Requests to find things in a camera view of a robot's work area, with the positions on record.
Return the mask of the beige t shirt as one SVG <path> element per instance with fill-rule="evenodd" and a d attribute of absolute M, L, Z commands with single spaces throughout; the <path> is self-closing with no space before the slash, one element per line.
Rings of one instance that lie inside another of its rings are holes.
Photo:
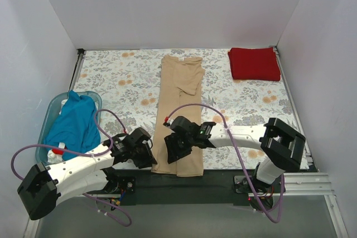
<path fill-rule="evenodd" d="M 201 108 L 193 106 L 193 103 L 201 102 L 201 83 L 205 74 L 201 63 L 201 57 L 181 60 L 170 55 L 164 56 L 161 61 L 160 94 L 152 147 L 157 163 L 151 168 L 153 173 L 174 174 L 178 177 L 196 177 L 204 173 L 203 152 L 198 147 L 193 147 L 188 156 L 171 164 L 167 163 L 164 137 L 172 132 L 163 125 L 170 112 L 184 104 L 189 106 L 179 109 L 174 117 L 184 116 L 193 123 L 201 124 Z"/>

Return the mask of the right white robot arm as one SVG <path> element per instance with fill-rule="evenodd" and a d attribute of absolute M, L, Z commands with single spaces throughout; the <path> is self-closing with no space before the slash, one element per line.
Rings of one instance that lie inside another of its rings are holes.
<path fill-rule="evenodd" d="M 256 149 L 266 154 L 258 164 L 252 178 L 253 187 L 259 192 L 267 191 L 284 172 L 300 170 L 306 138 L 278 118 L 253 126 L 225 127 L 215 122 L 197 125 L 183 116 L 167 119 L 164 126 L 171 134 L 164 138 L 168 163 L 188 156 L 193 147 L 200 149 L 243 147 Z"/>

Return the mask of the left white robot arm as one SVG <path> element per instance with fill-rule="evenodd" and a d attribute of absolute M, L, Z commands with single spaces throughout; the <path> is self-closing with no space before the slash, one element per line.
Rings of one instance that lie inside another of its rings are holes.
<path fill-rule="evenodd" d="M 150 167 L 156 163 L 151 145 L 151 136 L 141 127 L 130 134 L 117 134 L 87 156 L 32 166 L 17 193 L 31 220 L 45 217 L 60 203 L 83 193 L 133 193 L 135 179 L 117 175 L 114 165 L 132 160 L 139 169 Z"/>

